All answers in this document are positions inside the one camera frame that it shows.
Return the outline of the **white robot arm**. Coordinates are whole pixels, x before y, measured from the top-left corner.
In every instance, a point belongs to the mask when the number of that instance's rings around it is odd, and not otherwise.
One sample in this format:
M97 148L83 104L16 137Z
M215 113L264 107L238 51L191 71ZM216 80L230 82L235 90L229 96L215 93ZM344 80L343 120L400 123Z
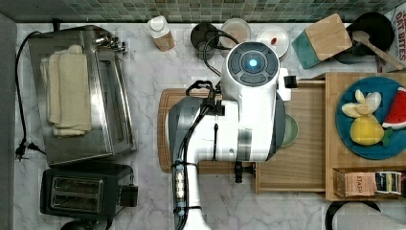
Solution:
M285 107L280 60L267 45L242 42L223 62L219 86L198 80L166 120L175 230L210 230L198 192L201 161L265 162L281 147Z

